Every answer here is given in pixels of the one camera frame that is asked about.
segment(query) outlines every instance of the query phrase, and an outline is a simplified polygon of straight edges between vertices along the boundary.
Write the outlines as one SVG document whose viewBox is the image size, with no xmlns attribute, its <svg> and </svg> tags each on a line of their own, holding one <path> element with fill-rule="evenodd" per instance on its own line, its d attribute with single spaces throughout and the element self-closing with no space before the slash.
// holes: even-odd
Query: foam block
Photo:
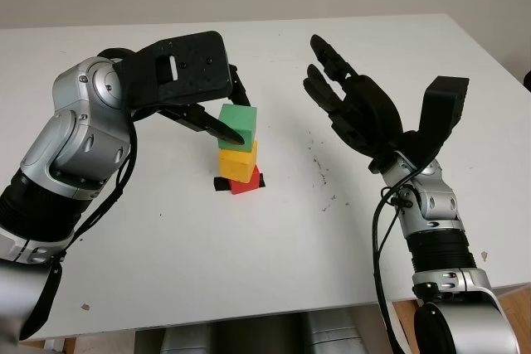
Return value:
<svg viewBox="0 0 531 354">
<path fill-rule="evenodd" d="M 250 153 L 222 149 L 219 152 L 219 174 L 236 182 L 249 182 L 256 165 L 258 142 L 255 141 Z"/>
<path fill-rule="evenodd" d="M 255 190 L 260 187 L 260 170 L 255 166 L 249 182 L 235 182 L 234 180 L 229 180 L 229 184 L 231 185 L 231 192 L 234 195 Z"/>
<path fill-rule="evenodd" d="M 242 145 L 230 144 L 223 140 L 218 140 L 217 145 L 220 149 L 233 149 L 235 151 L 252 151 L 252 145 L 255 141 L 256 132 L 256 108 L 246 107 L 244 105 L 224 104 L 219 114 L 219 120 L 229 128 L 238 132 L 245 143 Z"/>
</svg>

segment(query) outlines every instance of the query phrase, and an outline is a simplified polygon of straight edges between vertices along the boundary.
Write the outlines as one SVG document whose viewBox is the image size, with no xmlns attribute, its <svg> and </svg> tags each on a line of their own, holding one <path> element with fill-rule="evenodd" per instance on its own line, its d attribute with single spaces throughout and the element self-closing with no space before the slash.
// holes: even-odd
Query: yellow block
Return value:
<svg viewBox="0 0 531 354">
<path fill-rule="evenodd" d="M 235 182 L 249 182 L 256 165 L 258 142 L 252 144 L 252 152 L 222 149 L 219 152 L 219 173 Z"/>
</svg>

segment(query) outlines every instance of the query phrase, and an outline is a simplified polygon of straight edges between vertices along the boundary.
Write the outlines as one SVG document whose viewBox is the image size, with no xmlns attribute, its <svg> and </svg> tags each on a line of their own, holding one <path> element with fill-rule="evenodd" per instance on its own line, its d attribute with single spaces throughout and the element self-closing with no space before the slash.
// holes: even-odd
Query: white table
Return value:
<svg viewBox="0 0 531 354">
<path fill-rule="evenodd" d="M 159 116 L 138 123 L 133 178 L 69 251 L 50 319 L 35 337 L 375 300 L 370 225 L 383 183 L 303 90 L 315 62 L 313 33 L 389 93 L 406 129 L 417 128 L 424 90 L 437 75 L 470 78 L 463 118 L 438 160 L 491 283 L 531 280 L 530 95 L 444 15 L 0 31 L 0 185 L 51 116 L 58 74 L 106 47 L 138 50 L 206 30 L 222 34 L 258 107 L 258 164 L 267 187 L 240 196 L 215 192 L 212 137 Z M 217 114 L 220 104 L 207 108 Z M 388 209 L 382 230 L 391 215 Z M 387 298 L 412 297 L 400 228 L 382 271 Z"/>
</svg>

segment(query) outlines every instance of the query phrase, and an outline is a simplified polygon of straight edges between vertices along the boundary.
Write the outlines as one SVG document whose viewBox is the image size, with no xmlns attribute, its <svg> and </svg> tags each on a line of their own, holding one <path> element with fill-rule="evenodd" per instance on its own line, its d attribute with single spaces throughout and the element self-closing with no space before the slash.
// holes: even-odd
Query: robotic arm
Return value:
<svg viewBox="0 0 531 354">
<path fill-rule="evenodd" d="M 516 354 L 518 343 L 484 270 L 468 251 L 455 193 L 435 160 L 459 122 L 468 80 L 438 76 L 427 88 L 418 131 L 403 132 L 400 115 L 385 92 L 356 71 L 319 36 L 311 46 L 324 73 L 338 82 L 341 100 L 310 65 L 304 88 L 332 120 L 332 129 L 352 149 L 369 156 L 381 173 L 382 190 L 373 219 L 373 267 L 378 303 L 395 353 L 403 353 L 387 311 L 379 259 L 378 218 L 395 207 L 415 269 L 413 292 L 423 302 L 414 324 L 422 354 Z"/>
<path fill-rule="evenodd" d="M 196 104 L 223 97 L 249 105 L 216 32 L 136 53 L 108 49 L 57 77 L 54 115 L 0 196 L 0 352 L 11 352 L 46 322 L 66 249 L 120 197 L 136 160 L 134 121 L 159 113 L 243 143 Z M 116 188 L 74 230 L 116 171 Z"/>
</svg>

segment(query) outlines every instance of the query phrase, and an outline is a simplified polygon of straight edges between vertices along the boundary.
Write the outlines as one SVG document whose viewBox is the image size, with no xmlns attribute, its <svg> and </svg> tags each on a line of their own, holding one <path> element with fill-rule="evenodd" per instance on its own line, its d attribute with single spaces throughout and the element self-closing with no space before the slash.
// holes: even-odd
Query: red block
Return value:
<svg viewBox="0 0 531 354">
<path fill-rule="evenodd" d="M 255 166 L 249 182 L 235 182 L 234 180 L 229 180 L 229 184 L 231 186 L 231 192 L 234 195 L 255 190 L 260 186 L 260 170 Z"/>
</svg>

